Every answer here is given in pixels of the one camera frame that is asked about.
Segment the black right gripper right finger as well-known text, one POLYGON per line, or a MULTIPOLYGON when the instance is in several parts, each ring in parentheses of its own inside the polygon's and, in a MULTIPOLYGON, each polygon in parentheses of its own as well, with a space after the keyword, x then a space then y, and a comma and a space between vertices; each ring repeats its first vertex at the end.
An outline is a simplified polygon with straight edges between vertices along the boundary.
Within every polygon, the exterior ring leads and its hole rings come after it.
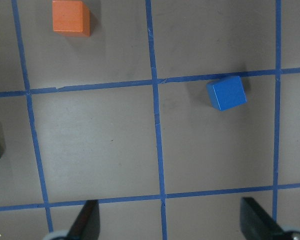
POLYGON ((289 240, 273 218, 252 197, 240 200, 240 230, 246 240, 289 240))

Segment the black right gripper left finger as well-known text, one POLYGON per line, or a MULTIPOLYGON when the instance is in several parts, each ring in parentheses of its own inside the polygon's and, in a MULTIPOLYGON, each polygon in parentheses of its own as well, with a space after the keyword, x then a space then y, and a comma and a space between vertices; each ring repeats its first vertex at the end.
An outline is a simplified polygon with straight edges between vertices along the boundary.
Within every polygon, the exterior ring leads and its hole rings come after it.
POLYGON ((98 240, 100 210, 98 200, 87 200, 66 235, 67 240, 98 240))

